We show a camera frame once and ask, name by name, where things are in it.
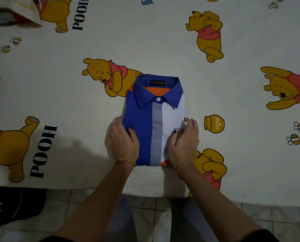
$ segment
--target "collar label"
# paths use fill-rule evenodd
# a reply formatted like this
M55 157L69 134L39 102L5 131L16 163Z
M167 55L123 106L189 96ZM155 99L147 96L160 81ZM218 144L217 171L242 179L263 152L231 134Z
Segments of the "collar label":
M166 82L160 81L160 80L150 80L150 85L151 86L165 86Z

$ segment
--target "shirt collar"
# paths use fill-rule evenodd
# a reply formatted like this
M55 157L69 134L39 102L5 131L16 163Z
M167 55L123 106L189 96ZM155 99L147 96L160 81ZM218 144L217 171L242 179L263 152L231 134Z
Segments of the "shirt collar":
M165 86L152 86L150 85L150 80L160 80L165 81ZM156 97L154 94L149 92L145 87L160 87L160 88L170 88L170 90L162 95L162 97L167 100L172 106L178 108L180 98L183 94L183 88L178 77L172 76L160 76L160 75L151 75L151 74L141 74L136 78L136 81L133 85L133 91L136 96L136 101L138 106L142 108L150 100Z

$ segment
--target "gray pants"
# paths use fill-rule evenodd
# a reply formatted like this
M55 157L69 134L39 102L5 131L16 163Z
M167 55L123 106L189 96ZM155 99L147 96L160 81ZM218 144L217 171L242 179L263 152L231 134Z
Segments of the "gray pants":
M169 198L172 213L170 241L218 242L192 198ZM106 237L107 242L138 242L128 197L122 195Z

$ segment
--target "tiled floor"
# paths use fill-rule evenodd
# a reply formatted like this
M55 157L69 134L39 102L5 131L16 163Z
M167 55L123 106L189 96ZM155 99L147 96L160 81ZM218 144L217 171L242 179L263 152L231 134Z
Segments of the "tiled floor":
M52 235L92 192L93 189L49 190L42 213L4 225L0 228L0 242L38 242ZM171 212L166 198L130 196L130 204L140 242L169 241ZM300 242L300 208L235 204L280 242Z

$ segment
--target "gold bracelet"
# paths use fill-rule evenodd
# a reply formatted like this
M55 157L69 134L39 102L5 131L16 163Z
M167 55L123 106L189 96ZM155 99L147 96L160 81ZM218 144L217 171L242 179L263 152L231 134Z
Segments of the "gold bracelet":
M181 163L181 164L179 164L179 165L177 165L175 167L175 170L176 170L177 167L180 167L181 165L185 165L185 164L193 164L193 162L184 162L184 163Z
M136 167L136 163L133 162L133 161L131 161L131 160L128 160L128 159L119 159L119 160L114 161L113 164L118 163L118 162L120 162L120 161L127 161L127 162L130 162L130 163L132 163L132 164L134 165L134 167Z

